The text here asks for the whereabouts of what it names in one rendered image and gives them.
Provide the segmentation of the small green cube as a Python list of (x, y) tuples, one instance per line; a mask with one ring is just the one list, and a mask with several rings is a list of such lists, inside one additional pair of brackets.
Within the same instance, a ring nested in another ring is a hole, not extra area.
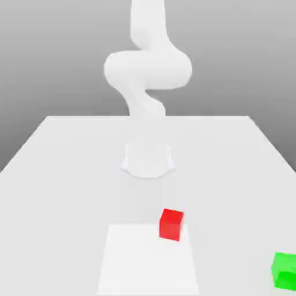
[(276, 252), (271, 272), (276, 288), (296, 291), (296, 254)]

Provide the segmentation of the small red cube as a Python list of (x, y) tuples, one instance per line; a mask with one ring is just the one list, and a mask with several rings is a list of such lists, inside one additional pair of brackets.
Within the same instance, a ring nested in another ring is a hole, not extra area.
[(159, 237), (180, 241), (184, 213), (165, 208), (159, 221)]

